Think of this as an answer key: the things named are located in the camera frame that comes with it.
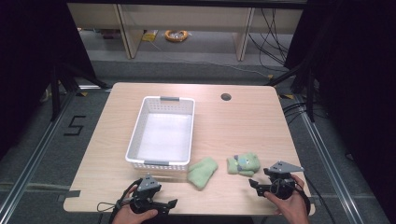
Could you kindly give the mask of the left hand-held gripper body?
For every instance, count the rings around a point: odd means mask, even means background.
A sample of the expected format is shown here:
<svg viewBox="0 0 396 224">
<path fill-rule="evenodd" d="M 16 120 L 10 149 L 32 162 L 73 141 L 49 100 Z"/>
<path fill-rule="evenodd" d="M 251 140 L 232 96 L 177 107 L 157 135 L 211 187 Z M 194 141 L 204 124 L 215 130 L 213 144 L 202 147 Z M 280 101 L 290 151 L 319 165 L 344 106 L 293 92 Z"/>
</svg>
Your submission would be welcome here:
<svg viewBox="0 0 396 224">
<path fill-rule="evenodd" d="M 153 201 L 154 195 L 161 189 L 162 185 L 151 175 L 146 175 L 137 185 L 132 195 L 130 207 L 136 214 L 142 214 L 148 210 L 161 212 L 162 207 Z"/>
</svg>

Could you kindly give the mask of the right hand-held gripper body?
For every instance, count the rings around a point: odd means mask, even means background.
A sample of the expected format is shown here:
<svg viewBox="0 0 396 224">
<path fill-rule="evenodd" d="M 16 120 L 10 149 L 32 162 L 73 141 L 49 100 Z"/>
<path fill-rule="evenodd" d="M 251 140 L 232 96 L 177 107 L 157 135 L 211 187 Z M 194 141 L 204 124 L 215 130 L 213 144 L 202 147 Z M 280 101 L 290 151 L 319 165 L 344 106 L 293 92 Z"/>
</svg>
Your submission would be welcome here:
<svg viewBox="0 0 396 224">
<path fill-rule="evenodd" d="M 269 177 L 271 184 L 264 190 L 275 194 L 279 199 L 288 199 L 295 189 L 296 181 L 291 174 L 303 172 L 304 168 L 285 161 L 277 161 L 274 165 L 264 168 L 264 173 Z"/>
</svg>

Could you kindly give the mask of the green sock with print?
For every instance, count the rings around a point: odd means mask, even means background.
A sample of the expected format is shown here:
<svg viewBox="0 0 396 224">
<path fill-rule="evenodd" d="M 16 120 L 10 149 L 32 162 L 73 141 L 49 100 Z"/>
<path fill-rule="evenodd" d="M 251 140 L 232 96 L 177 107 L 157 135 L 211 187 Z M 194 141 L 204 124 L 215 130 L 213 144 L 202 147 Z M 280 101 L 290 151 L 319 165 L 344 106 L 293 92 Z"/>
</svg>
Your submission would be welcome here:
<svg viewBox="0 0 396 224">
<path fill-rule="evenodd" d="M 257 155 L 248 152 L 234 155 L 227 159 L 227 172 L 229 175 L 254 176 L 261 168 Z"/>
</svg>

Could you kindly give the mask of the plain green sock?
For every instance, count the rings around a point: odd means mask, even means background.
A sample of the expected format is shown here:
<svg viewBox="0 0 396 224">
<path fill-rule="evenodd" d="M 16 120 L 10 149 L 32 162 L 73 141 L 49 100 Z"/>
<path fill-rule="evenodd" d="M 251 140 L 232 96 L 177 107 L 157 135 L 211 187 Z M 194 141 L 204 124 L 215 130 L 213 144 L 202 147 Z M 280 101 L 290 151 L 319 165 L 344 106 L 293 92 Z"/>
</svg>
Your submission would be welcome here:
<svg viewBox="0 0 396 224">
<path fill-rule="evenodd" d="M 215 160 L 210 157 L 203 158 L 189 168 L 188 180 L 198 190 L 202 190 L 217 169 L 218 164 Z"/>
</svg>

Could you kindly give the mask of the white plastic basket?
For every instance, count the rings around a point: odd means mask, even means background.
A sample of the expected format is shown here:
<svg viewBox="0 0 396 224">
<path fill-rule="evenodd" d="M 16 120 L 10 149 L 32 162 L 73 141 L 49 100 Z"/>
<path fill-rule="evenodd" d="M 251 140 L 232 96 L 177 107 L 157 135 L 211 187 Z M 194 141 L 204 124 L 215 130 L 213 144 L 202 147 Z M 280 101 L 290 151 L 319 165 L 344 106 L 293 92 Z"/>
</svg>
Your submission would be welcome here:
<svg viewBox="0 0 396 224">
<path fill-rule="evenodd" d="M 125 160 L 135 169 L 185 172 L 191 160 L 195 100 L 146 96 Z"/>
</svg>

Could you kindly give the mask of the person's right hand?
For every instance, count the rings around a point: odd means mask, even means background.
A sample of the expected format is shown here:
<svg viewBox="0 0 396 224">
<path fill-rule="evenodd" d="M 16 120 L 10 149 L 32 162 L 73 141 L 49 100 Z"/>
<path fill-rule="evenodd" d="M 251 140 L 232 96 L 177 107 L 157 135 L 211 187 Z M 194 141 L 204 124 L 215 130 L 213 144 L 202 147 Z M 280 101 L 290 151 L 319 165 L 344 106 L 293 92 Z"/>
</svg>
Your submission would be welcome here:
<svg viewBox="0 0 396 224">
<path fill-rule="evenodd" d="M 287 200 L 277 198 L 271 192 L 265 192 L 264 197 L 276 206 L 275 214 L 282 215 L 289 224 L 310 224 L 304 197 L 304 181 L 297 175 L 291 176 L 296 182 L 296 189 Z"/>
</svg>

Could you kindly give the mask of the person's left hand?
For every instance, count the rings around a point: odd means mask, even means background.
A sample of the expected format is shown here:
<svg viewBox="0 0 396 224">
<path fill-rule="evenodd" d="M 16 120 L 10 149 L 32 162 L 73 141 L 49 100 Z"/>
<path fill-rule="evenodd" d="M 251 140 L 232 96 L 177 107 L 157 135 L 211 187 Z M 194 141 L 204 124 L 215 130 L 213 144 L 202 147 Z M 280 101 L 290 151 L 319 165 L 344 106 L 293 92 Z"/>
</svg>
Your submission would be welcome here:
<svg viewBox="0 0 396 224">
<path fill-rule="evenodd" d="M 158 215 L 155 209 L 148 210 L 141 214 L 136 214 L 129 204 L 124 204 L 117 214 L 112 218 L 110 224 L 142 224 L 144 221 L 152 219 Z"/>
</svg>

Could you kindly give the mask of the black metal stand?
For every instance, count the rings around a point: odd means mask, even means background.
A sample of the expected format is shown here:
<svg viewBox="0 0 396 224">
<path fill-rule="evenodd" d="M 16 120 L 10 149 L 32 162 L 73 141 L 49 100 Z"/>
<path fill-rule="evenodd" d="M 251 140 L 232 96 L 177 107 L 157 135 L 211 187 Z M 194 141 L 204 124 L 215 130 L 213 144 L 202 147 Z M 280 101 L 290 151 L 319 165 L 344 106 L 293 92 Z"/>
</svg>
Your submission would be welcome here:
<svg viewBox="0 0 396 224">
<path fill-rule="evenodd" d="M 280 77 L 272 78 L 267 86 L 274 87 L 275 85 L 283 82 L 289 77 L 294 77 L 294 81 L 290 86 L 290 89 L 293 93 L 301 93 L 303 90 L 306 90 L 306 101 L 305 106 L 307 109 L 307 116 L 309 117 L 311 122 L 314 122 L 314 82 L 315 82 L 315 74 L 313 73 L 313 66 L 308 62 L 302 62 L 297 66 L 290 69 L 285 74 Z"/>
<path fill-rule="evenodd" d="M 52 94 L 51 120 L 56 120 L 62 112 L 60 86 L 63 86 L 67 93 L 79 90 L 75 77 L 82 77 L 100 89 L 112 88 L 111 85 L 97 79 L 93 71 L 85 72 L 70 63 L 55 63 L 50 70 L 50 88 Z"/>
</svg>

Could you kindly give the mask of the yellow packet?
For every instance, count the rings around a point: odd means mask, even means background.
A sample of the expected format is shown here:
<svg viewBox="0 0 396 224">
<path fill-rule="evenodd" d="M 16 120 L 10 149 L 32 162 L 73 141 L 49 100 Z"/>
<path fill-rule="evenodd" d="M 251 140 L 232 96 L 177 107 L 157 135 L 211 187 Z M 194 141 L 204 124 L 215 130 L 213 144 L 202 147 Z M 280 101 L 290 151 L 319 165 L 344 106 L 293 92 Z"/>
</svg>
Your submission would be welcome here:
<svg viewBox="0 0 396 224">
<path fill-rule="evenodd" d="M 142 35 L 143 41 L 153 42 L 158 34 L 157 30 L 147 30 Z"/>
</svg>

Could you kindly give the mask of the light wooden shelf unit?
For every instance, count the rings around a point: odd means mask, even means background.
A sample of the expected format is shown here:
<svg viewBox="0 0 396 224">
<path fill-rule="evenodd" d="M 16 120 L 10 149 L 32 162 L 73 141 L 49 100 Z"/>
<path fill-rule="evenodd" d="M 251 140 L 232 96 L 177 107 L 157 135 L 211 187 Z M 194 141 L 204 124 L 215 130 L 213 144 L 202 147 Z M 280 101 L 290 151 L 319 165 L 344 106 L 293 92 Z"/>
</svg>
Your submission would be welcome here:
<svg viewBox="0 0 396 224">
<path fill-rule="evenodd" d="M 69 3 L 78 28 L 120 30 L 126 57 L 135 57 L 145 30 L 186 30 L 233 34 L 236 59 L 245 57 L 249 33 L 292 35 L 300 9 L 184 7 Z"/>
</svg>

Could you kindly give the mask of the aluminium floor rail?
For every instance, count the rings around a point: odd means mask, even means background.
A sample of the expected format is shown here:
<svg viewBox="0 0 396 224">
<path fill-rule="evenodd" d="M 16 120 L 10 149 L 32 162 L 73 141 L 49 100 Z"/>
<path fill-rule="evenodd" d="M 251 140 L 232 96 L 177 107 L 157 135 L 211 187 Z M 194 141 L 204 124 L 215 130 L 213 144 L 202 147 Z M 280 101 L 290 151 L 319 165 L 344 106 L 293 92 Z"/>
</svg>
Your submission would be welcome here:
<svg viewBox="0 0 396 224">
<path fill-rule="evenodd" d="M 24 166 L 19 178 L 11 185 L 11 189 L 9 190 L 7 197 L 0 205 L 0 222 L 7 223 L 7 220 L 12 216 L 12 213 L 18 205 L 27 184 L 35 173 L 36 167 L 46 153 L 48 145 L 50 144 L 50 141 L 63 118 L 66 108 L 70 105 L 74 96 L 75 94 L 73 92 L 69 92 L 64 96 L 59 114 L 49 122 L 49 125 L 35 146 L 35 150 Z"/>
<path fill-rule="evenodd" d="M 358 209 L 355 200 L 352 197 L 344 179 L 341 176 L 340 171 L 336 168 L 336 165 L 332 159 L 330 152 L 328 151 L 322 136 L 316 126 L 316 123 L 309 117 L 308 113 L 302 114 L 304 125 L 308 130 L 311 139 L 316 147 L 318 155 L 322 161 L 324 169 L 330 181 L 332 182 L 333 189 L 339 199 L 341 205 L 346 212 L 346 216 L 350 224 L 363 224 L 363 218 Z"/>
</svg>

